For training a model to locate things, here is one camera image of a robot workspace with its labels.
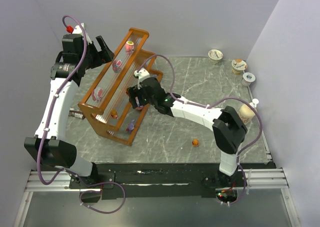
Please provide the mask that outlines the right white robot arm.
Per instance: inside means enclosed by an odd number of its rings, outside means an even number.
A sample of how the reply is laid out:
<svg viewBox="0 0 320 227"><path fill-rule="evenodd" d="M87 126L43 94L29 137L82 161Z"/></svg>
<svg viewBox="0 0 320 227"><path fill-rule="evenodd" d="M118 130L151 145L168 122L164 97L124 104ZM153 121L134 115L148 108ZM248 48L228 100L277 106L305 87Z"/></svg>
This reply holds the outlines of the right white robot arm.
<svg viewBox="0 0 320 227"><path fill-rule="evenodd" d="M155 77L148 77L126 92L133 108L151 105L159 113L202 125L213 132L220 149L219 172L231 177L238 169L237 154L247 134L247 127L231 106L210 108L185 97L166 92Z"/></svg>

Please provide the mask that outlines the pink pot toy green top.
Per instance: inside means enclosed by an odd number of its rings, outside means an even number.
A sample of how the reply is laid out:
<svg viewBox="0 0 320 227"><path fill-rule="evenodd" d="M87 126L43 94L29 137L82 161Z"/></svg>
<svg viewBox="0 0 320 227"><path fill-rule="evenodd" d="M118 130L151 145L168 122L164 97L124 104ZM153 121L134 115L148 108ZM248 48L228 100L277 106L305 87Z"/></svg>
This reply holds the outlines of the pink pot toy green top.
<svg viewBox="0 0 320 227"><path fill-rule="evenodd" d="M124 45L124 49L128 56L134 52L134 48L135 48L135 43L133 41L131 40L126 41Z"/></svg>

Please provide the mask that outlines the pink egg toy white frill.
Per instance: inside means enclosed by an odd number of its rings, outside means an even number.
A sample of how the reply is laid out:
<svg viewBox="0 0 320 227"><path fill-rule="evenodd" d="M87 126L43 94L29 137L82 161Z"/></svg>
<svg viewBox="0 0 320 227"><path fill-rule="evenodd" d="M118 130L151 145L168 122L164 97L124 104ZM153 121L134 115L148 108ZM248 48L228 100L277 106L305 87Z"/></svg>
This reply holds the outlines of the pink egg toy white frill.
<svg viewBox="0 0 320 227"><path fill-rule="evenodd" d="M96 87L91 93L92 100L97 103L100 102L103 98L103 92L104 91L101 87Z"/></svg>

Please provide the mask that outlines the pink egg toy blue spots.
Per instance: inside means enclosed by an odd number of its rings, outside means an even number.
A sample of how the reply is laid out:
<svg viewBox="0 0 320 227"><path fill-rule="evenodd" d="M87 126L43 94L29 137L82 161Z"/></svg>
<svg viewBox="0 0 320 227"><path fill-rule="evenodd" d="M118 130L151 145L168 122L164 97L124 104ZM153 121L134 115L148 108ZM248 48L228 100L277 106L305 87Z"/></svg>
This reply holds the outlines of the pink egg toy blue spots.
<svg viewBox="0 0 320 227"><path fill-rule="evenodd" d="M121 59L116 59L112 62L112 70L115 73L119 73L122 70L122 60Z"/></svg>

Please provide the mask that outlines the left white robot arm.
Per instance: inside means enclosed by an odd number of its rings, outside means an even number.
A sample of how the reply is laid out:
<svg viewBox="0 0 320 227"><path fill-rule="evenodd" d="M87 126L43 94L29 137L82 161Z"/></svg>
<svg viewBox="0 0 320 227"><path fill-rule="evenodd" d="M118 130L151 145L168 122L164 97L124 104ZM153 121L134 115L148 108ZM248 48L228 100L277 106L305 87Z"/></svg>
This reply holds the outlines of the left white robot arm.
<svg viewBox="0 0 320 227"><path fill-rule="evenodd" d="M66 125L72 100L88 69L111 62L114 53L102 36L96 40L101 48L81 34L70 33L62 38L62 48L50 71L50 93L38 129L24 140L24 148L36 161L37 172L42 166L66 171L87 185L99 182L97 165L83 159L77 148L65 141Z"/></svg>

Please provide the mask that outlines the small purple bunny toy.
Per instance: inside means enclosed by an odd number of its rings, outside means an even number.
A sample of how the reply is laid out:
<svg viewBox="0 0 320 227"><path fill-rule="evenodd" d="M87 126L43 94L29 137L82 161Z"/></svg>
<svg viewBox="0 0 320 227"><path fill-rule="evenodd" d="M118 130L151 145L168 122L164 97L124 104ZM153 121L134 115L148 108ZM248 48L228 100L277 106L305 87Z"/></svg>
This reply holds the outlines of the small purple bunny toy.
<svg viewBox="0 0 320 227"><path fill-rule="evenodd" d="M126 128L126 131L131 133L135 129L135 120L131 120Z"/></svg>

